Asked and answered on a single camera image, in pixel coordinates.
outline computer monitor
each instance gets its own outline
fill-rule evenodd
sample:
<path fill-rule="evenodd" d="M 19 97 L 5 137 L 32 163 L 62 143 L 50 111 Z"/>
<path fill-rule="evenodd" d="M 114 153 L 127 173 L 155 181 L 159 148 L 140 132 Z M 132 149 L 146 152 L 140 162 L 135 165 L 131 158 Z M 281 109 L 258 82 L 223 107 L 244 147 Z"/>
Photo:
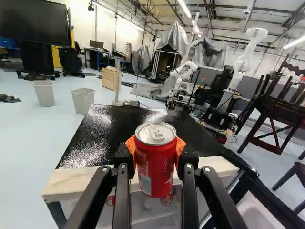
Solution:
<path fill-rule="evenodd" d="M 0 0 L 0 36 L 69 46 L 67 8 L 44 0 Z"/>
<path fill-rule="evenodd" d="M 90 46 L 94 47 L 94 48 L 102 49 L 102 48 L 104 48 L 104 42 L 97 42 L 97 41 L 90 40 Z"/>

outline black table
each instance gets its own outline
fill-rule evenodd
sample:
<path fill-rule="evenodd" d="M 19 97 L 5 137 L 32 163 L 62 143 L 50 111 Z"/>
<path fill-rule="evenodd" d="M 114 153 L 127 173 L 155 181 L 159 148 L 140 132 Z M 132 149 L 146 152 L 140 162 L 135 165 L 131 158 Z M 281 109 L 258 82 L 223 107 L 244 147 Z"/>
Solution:
<path fill-rule="evenodd" d="M 184 111 L 94 104 L 84 117 L 56 168 L 109 165 L 121 142 L 134 135 L 144 122 L 163 121 L 191 144 L 200 156 L 222 156 L 244 170 L 252 167 L 225 148 Z"/>

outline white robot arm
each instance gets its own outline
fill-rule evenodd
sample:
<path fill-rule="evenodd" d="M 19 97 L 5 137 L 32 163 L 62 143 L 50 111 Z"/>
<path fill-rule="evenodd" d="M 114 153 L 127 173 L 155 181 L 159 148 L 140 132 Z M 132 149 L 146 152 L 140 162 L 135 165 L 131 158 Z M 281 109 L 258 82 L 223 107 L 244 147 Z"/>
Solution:
<path fill-rule="evenodd" d="M 249 28 L 245 33 L 250 39 L 243 55 L 237 58 L 234 65 L 234 75 L 228 86 L 228 90 L 224 93 L 218 104 L 218 109 L 226 111 L 228 104 L 232 98 L 233 91 L 237 89 L 238 84 L 243 78 L 243 74 L 252 68 L 252 56 L 254 54 L 257 44 L 268 35 L 268 31 L 262 28 Z"/>

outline can lid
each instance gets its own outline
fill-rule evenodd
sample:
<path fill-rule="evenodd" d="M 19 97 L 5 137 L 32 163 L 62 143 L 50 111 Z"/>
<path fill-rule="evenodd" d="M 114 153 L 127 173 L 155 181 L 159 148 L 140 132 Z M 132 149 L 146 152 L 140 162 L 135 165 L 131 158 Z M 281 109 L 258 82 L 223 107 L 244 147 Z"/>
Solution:
<path fill-rule="evenodd" d="M 169 143 L 176 135 L 176 129 L 164 122 L 143 123 L 135 130 L 135 136 L 138 140 L 154 146 Z"/>

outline wastebasket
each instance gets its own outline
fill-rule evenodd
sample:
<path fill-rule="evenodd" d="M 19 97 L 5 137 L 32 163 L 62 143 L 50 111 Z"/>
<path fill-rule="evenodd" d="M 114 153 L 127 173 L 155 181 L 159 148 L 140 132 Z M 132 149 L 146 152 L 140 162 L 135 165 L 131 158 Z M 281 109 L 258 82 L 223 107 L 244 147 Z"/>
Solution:
<path fill-rule="evenodd" d="M 34 88 L 41 107 L 54 106 L 54 95 L 50 80 L 34 80 Z"/>
<path fill-rule="evenodd" d="M 89 88 L 79 88 L 71 91 L 77 114 L 85 115 L 90 106 L 94 103 L 94 90 Z"/>

